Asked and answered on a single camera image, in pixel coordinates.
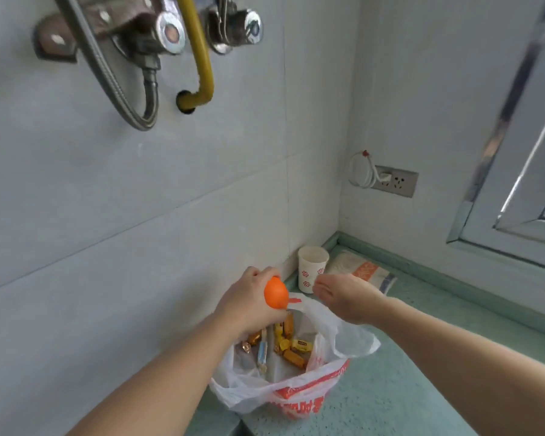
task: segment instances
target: orange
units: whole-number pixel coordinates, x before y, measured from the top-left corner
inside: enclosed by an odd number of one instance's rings
[[[264,287],[264,300],[273,309],[286,309],[289,306],[289,290],[278,277],[273,277]]]

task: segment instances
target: paper cup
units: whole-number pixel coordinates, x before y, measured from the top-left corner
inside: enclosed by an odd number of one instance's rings
[[[320,246],[303,246],[299,249],[299,289],[312,293],[318,275],[325,271],[329,253]]]

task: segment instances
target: wall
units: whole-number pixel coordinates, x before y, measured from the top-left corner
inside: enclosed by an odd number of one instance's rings
[[[363,0],[348,152],[418,171],[412,199],[344,183],[342,231],[545,313],[545,273],[446,244],[545,0]]]
[[[174,99],[193,58],[164,57],[140,133],[82,59],[34,56],[52,0],[0,0],[0,434],[62,434],[246,266],[286,274],[336,231],[359,0],[237,1],[263,43],[211,55],[216,93],[191,117]],[[140,74],[107,49],[141,105]]]

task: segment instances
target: white cable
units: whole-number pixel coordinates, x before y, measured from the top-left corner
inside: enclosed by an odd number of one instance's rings
[[[353,176],[353,162],[355,161],[355,158],[357,156],[361,156],[364,159],[367,159],[367,172],[365,174],[365,178],[363,179],[361,183],[357,183],[357,181],[355,180]],[[348,170],[349,170],[349,183],[352,184],[354,187],[359,187],[363,189],[371,188],[375,185],[377,181],[389,182],[392,180],[391,174],[379,175],[377,168],[375,167],[373,161],[371,160],[371,155],[370,153],[367,152],[367,150],[358,151],[349,159]]]

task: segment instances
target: braided metal hose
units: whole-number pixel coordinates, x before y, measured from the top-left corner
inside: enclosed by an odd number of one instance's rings
[[[93,34],[93,30],[77,0],[55,0],[61,15],[83,52],[89,67],[101,84],[113,106],[133,128],[140,131],[150,130],[157,120],[159,96],[157,93],[156,71],[143,69],[145,89],[145,111],[143,116],[131,107],[109,63],[105,59],[101,47]]]

